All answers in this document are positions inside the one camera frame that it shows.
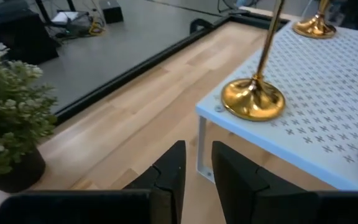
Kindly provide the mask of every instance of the gold pole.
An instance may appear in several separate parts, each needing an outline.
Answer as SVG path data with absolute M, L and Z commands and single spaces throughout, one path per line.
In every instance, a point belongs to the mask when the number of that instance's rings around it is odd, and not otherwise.
M 285 107 L 285 99 L 280 90 L 263 81 L 263 70 L 284 2 L 285 0 L 276 1 L 274 16 L 270 23 L 256 73 L 252 78 L 234 80 L 222 89 L 223 105 L 228 111 L 240 118 L 251 121 L 266 121 L 280 115 Z
M 318 12 L 311 19 L 297 22 L 293 25 L 292 29 L 300 35 L 316 39 L 327 39 L 335 35 L 336 29 L 334 26 L 327 25 L 324 17 L 329 0 L 321 0 Z

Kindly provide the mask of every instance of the white table leg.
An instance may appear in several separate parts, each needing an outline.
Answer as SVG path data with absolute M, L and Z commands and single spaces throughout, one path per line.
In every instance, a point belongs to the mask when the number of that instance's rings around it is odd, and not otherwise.
M 212 183 L 215 183 L 214 174 L 211 168 L 204 165 L 204 149 L 205 149 L 205 131 L 206 131 L 206 119 L 202 116 L 198 116 L 198 143 L 197 143 L 197 162 L 196 169 L 197 171 L 210 180 Z

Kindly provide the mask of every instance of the light blue table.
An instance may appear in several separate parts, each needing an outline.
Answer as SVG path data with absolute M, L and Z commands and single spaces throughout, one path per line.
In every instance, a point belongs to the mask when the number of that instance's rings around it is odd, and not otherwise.
M 251 77 L 259 58 L 260 51 L 196 105 L 198 172 L 214 182 L 203 164 L 210 120 L 337 189 L 358 190 L 358 31 L 338 28 L 333 39 L 315 40 L 295 34 L 290 23 L 282 28 L 264 74 L 283 91 L 287 106 L 267 122 L 237 118 L 221 103 L 222 87 Z

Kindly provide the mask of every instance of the wooden floor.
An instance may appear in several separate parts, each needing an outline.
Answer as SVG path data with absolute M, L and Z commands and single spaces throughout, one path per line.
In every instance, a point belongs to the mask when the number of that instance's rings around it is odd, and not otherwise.
M 35 189 L 70 189 L 75 184 L 75 188 L 120 189 L 177 140 L 185 140 L 182 223 L 225 223 L 214 184 L 195 171 L 195 105 L 260 48 L 265 35 L 266 30 L 227 23 L 59 126 L 56 135 L 39 146 L 48 167 Z M 207 147 L 212 140 L 225 142 L 300 187 L 332 189 L 210 123 Z

